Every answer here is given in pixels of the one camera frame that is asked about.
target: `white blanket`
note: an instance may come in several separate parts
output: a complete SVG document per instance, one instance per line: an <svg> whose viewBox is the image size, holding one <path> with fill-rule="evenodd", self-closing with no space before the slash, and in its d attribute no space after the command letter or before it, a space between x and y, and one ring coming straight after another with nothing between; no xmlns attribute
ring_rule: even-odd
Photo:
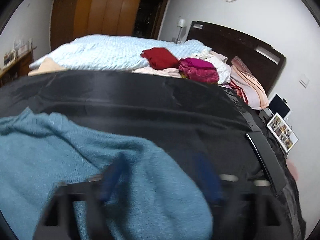
<svg viewBox="0 0 320 240"><path fill-rule="evenodd" d="M38 68L46 57L50 57L67 69L134 70L149 66L148 60L140 54L143 50L154 47L167 48L178 59L203 50L211 51L196 40L175 44L135 37L89 35L60 46L31 64L30 68Z"/></svg>

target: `wooden headboard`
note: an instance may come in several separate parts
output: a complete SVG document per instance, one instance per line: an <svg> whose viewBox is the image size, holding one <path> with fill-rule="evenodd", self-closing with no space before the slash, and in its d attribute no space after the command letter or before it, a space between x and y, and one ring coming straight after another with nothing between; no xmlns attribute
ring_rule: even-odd
<svg viewBox="0 0 320 240"><path fill-rule="evenodd" d="M228 57L229 65L238 56L263 86L266 94L269 94L286 62L285 56L269 44L221 25L192 22L187 40L201 41L213 51Z"/></svg>

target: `pile of clothes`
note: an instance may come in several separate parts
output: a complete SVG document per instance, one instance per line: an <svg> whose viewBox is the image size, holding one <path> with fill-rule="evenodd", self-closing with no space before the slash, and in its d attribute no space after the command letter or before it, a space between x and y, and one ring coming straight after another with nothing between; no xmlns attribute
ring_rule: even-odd
<svg viewBox="0 0 320 240"><path fill-rule="evenodd" d="M230 71L226 64L207 51L178 60L166 48L152 48L144 50L141 56L149 61L150 67L134 70L134 73L182 77L206 83L230 82Z"/></svg>

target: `wooden wardrobe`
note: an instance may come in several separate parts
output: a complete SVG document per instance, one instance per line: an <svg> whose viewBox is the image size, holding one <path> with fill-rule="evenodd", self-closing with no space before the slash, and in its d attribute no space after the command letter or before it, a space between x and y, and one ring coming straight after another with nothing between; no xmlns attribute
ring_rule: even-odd
<svg viewBox="0 0 320 240"><path fill-rule="evenodd" d="M54 0L51 50L90 34L131 36L140 0Z"/></svg>

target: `pink towel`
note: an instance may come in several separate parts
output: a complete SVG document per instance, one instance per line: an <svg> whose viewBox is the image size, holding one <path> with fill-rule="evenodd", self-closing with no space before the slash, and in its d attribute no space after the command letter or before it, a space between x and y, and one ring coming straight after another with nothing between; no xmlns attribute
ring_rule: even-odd
<svg viewBox="0 0 320 240"><path fill-rule="evenodd" d="M216 83L219 80L217 70L213 68L196 68L189 66L187 61L180 62L179 70L189 79L205 83Z"/></svg>
<svg viewBox="0 0 320 240"><path fill-rule="evenodd" d="M256 78L244 62L235 57L231 63L231 81L240 87L247 98L247 104L254 110L262 110L269 106L268 97Z"/></svg>
<svg viewBox="0 0 320 240"><path fill-rule="evenodd" d="M214 67L214 65L212 65L212 63L210 63L208 61L204 61L204 60L202 60L200 58L187 57L186 59L180 60L180 62L181 61L186 62L189 67L195 67L195 68L198 68L198 69L214 69L214 70L217 70Z"/></svg>

